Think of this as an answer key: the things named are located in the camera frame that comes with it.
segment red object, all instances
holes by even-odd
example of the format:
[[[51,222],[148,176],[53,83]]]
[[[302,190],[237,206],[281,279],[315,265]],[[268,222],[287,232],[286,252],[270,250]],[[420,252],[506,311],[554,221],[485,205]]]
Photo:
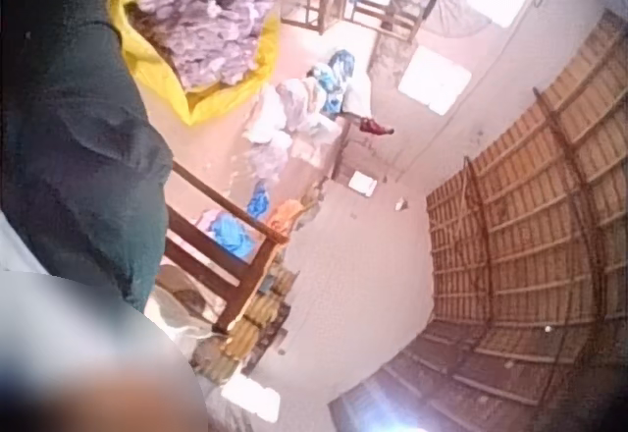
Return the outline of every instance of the red object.
[[[394,133],[393,128],[379,125],[373,118],[362,118],[360,121],[360,131],[370,135],[391,135]]]

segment wooden ceiling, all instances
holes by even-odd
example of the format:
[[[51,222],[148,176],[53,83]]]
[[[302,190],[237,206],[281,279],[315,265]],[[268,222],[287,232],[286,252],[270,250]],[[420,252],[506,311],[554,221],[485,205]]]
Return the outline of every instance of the wooden ceiling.
[[[625,373],[626,31],[606,12],[526,113],[428,196],[433,320],[330,403],[340,432],[545,430],[570,391],[603,398]],[[569,432],[594,416],[572,404]]]

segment person's arm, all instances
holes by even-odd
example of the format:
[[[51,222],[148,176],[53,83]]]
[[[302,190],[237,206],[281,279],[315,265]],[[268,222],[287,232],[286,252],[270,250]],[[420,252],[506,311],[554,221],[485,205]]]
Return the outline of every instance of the person's arm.
[[[2,2],[2,84],[13,98],[80,94],[116,100],[145,118],[105,0]]]
[[[105,0],[3,0],[2,210],[52,275],[143,309],[163,256],[172,153]]]

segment lavender cloth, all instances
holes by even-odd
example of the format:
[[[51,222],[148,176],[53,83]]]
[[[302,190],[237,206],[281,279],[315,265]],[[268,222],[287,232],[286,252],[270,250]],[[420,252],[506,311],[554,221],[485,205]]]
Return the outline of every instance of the lavender cloth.
[[[255,70],[259,36],[274,0],[137,0],[134,27],[189,91],[234,85]]]

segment blue cloth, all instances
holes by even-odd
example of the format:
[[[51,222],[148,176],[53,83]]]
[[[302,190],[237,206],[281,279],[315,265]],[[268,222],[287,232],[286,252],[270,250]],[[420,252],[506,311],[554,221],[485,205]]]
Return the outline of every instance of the blue cloth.
[[[339,77],[327,64],[316,64],[310,69],[309,75],[317,80],[318,84],[327,92],[327,99],[323,105],[324,113],[336,114],[340,112],[342,106],[342,98],[344,89],[340,83]]]
[[[269,197],[264,182],[258,182],[251,196],[251,200],[246,205],[246,212],[255,219],[260,219],[268,211]]]
[[[214,241],[239,258],[246,258],[254,247],[244,225],[230,213],[219,214],[209,229],[214,233]]]
[[[345,91],[349,80],[353,77],[355,56],[342,49],[332,56],[328,65],[334,72],[340,88],[342,88],[342,91]]]

